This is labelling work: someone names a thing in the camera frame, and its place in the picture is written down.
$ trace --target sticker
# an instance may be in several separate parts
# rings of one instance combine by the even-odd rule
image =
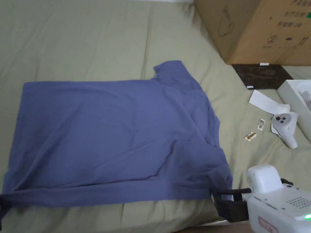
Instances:
[[[268,223],[266,220],[264,220],[261,217],[258,217],[259,224],[266,229],[270,233],[279,233],[278,229],[274,227],[272,224]]]

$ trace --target bed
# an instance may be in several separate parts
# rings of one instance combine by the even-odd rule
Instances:
[[[232,66],[217,53],[193,5],[126,0],[0,1],[0,175],[7,170],[22,87],[28,81],[150,79],[153,67],[182,60],[220,119],[220,145],[247,187],[249,167],[270,163],[309,189],[311,144],[297,128],[289,149],[269,129],[272,115],[251,104]],[[285,67],[309,79],[310,67]],[[281,102],[275,90],[263,94]],[[244,137],[266,120],[252,142]],[[80,208],[14,208],[3,232],[174,232],[218,219],[209,200],[138,202]]]

